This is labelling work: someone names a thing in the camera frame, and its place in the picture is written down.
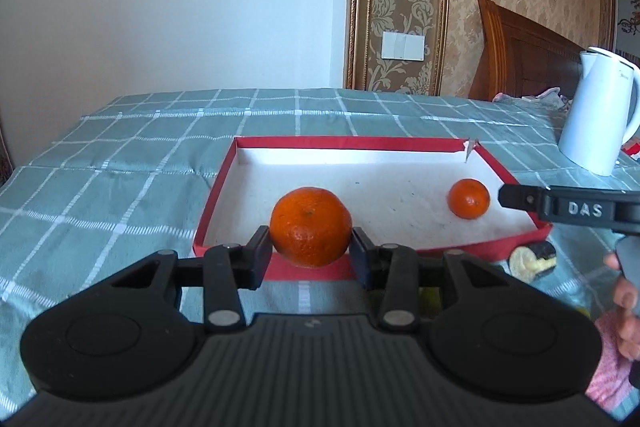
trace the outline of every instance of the red box edge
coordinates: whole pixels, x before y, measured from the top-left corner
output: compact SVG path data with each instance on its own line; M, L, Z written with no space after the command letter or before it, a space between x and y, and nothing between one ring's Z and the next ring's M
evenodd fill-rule
M211 187L209 197L202 211L202 216L193 239L193 252L196 257L201 257L210 248L205 247L204 237L213 213L215 204L220 197L222 186L236 157L238 148L302 148L302 149L353 149L353 150L385 150L385 151L417 151L417 152L460 152L464 150L467 140L457 138L420 138L420 137L358 137L358 136L265 136L265 137L236 137L234 138L225 158L220 166ZM518 184L516 178L481 144L474 147L482 159L489 165L498 177L509 184ZM457 247L434 248L432 250L418 250L420 255L430 255L443 250L460 249L478 256L484 261L495 263L508 259L511 251L520 245L544 241L552 229L550 223L540 221L538 217L529 212L529 217L536 226L535 230L518 235L511 235L474 243L472 245L460 245ZM337 281L353 280L354 274L348 255L343 255L333 263L321 268L301 268L293 266L277 252L271 256L271 262L267 268L264 280L272 281Z

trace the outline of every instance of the tablecloth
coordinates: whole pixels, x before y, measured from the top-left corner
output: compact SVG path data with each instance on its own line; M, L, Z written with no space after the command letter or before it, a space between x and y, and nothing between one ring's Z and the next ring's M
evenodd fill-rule
M31 389L18 340L34 316L153 251L191 255L191 241L234 136L420 136L479 139L523 184L640 190L621 154L613 176L571 163L556 145L564 115L535 104L485 103L340 89L242 89L124 96L81 118L18 168L0 191L0 418ZM616 273L603 266L610 230L558 225L558 268L536 283L598 317ZM266 282L242 291L255 312L362 312L354 282ZM200 293L181 310L201 320ZM638 403L629 397L617 410Z

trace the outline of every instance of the kettle spout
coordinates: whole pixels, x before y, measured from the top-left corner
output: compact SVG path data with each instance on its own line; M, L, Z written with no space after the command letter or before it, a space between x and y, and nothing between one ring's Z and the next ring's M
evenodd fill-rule
M580 53L580 61L582 63L582 74L580 76L581 78L586 78L587 76L589 76L589 72L591 71L591 68L593 68L596 58L598 58L597 53Z

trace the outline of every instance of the pink sleeve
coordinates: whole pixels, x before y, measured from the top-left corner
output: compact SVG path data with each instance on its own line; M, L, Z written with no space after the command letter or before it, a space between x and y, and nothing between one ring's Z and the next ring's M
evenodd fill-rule
M632 390L628 381L631 361L618 351L615 310L605 313L595 325L602 338L602 356L586 394L604 410L611 411Z

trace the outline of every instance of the white wall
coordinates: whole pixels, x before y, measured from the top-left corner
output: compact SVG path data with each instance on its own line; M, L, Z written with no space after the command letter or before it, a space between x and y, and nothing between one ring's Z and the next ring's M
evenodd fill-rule
M116 96L342 86L346 0L0 0L16 164Z

